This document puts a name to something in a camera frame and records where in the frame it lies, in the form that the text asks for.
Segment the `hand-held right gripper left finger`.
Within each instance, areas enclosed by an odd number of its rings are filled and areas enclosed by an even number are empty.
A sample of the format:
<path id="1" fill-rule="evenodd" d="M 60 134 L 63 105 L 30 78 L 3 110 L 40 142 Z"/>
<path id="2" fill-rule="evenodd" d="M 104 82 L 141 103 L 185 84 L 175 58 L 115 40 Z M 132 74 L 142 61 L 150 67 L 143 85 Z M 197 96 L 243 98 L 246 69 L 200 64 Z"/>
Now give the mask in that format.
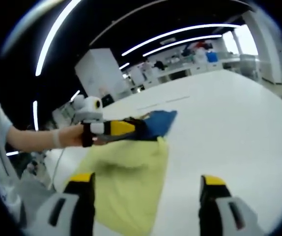
<path id="1" fill-rule="evenodd" d="M 53 194 L 36 214 L 38 236 L 91 236 L 95 216 L 95 174 L 72 176 L 62 193 Z"/>

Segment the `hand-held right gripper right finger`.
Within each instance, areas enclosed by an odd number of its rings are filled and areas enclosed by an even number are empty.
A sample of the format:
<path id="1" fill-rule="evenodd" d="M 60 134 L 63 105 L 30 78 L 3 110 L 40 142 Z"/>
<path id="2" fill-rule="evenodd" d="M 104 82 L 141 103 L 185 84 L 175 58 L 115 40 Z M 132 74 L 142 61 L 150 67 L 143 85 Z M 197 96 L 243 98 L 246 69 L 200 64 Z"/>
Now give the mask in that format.
<path id="1" fill-rule="evenodd" d="M 256 236 L 256 213 L 239 197 L 231 195 L 219 177 L 201 176 L 198 212 L 201 236 Z"/>

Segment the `person's left hand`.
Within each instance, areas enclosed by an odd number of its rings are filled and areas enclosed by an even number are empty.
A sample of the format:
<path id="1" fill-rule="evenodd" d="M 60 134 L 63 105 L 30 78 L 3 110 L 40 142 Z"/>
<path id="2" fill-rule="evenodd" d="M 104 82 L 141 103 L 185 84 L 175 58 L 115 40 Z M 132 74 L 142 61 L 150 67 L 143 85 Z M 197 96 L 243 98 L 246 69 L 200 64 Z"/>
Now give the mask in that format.
<path id="1" fill-rule="evenodd" d="M 72 125 L 59 129 L 58 140 L 62 148 L 83 147 L 82 136 L 84 126 L 82 124 Z"/>

